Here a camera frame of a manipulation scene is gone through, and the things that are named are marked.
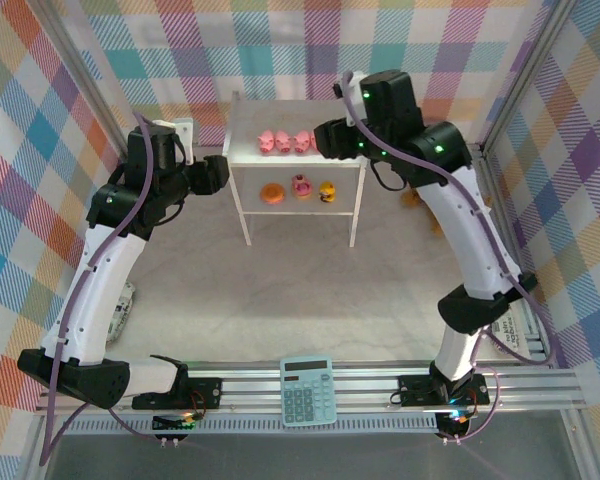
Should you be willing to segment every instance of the orange toy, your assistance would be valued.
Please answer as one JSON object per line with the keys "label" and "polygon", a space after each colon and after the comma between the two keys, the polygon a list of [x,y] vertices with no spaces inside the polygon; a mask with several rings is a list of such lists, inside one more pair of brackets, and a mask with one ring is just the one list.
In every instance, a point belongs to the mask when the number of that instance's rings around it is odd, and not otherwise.
{"label": "orange toy", "polygon": [[[425,208],[427,209],[427,215],[429,216],[429,219],[431,220],[431,231],[433,231],[433,233],[438,237],[444,237],[444,232],[442,231],[442,227],[438,223],[438,219],[433,214],[431,209],[429,207],[427,207],[427,204],[422,201],[422,199],[420,198],[420,195],[418,195],[418,192],[416,190],[414,190],[413,188],[410,188],[409,190],[404,192],[402,194],[402,203],[404,203],[409,208],[414,208],[414,207],[417,207],[418,205],[424,205]],[[491,198],[486,197],[484,199],[484,204],[487,207],[491,207]]]}
{"label": "orange toy", "polygon": [[284,200],[284,188],[277,183],[268,183],[260,190],[260,200],[269,205],[276,205]]}

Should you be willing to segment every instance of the yellow rubber duck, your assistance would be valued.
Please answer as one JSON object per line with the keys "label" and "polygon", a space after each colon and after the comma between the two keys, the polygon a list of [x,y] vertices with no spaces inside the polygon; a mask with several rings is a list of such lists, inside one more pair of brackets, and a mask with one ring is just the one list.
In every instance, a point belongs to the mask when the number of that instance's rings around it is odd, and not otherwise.
{"label": "yellow rubber duck", "polygon": [[320,200],[331,203],[336,199],[336,187],[331,182],[323,182],[320,185]]}

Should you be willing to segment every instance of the pink pig toy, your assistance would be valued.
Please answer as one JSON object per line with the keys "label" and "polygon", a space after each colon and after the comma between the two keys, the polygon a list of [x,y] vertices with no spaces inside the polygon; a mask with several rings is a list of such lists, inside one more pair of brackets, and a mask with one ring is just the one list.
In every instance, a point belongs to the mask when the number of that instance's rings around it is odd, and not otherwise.
{"label": "pink pig toy", "polygon": [[293,139],[295,140],[296,152],[298,153],[306,152],[311,146],[311,137],[309,135],[309,132],[307,132],[306,130],[298,132],[298,134],[295,137],[293,137]]}
{"label": "pink pig toy", "polygon": [[276,147],[282,153],[288,153],[291,150],[291,137],[287,132],[282,130],[276,132]]}
{"label": "pink pig toy", "polygon": [[262,132],[258,140],[260,141],[260,151],[262,153],[269,153],[273,150],[273,132],[271,130]]}
{"label": "pink pig toy", "polygon": [[298,198],[306,198],[311,194],[313,187],[311,182],[304,175],[296,175],[291,179],[291,190]]}

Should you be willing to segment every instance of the gray floor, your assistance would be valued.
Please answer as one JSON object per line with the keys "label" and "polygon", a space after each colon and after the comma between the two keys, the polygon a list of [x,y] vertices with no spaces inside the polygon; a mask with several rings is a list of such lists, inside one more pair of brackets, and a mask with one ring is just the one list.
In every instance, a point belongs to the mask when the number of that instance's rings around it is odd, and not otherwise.
{"label": "gray floor", "polygon": [[[136,303],[109,356],[259,361],[423,360],[437,353],[437,301],[461,283],[423,208],[367,175],[358,239],[347,218],[259,217],[247,247],[229,189],[189,197],[158,228],[131,280]],[[489,345],[482,358],[492,356]]]}
{"label": "gray floor", "polygon": [[209,435],[160,449],[128,435],[67,436],[48,480],[393,480],[580,478],[557,412],[503,413],[475,439],[432,434]]}

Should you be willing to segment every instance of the calculator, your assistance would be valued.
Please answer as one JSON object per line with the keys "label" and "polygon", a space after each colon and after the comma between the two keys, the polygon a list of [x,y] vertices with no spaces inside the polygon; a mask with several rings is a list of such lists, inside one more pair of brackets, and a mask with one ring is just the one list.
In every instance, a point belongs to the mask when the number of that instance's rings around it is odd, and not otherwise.
{"label": "calculator", "polygon": [[336,421],[333,369],[328,357],[294,357],[280,362],[282,424],[326,425]]}

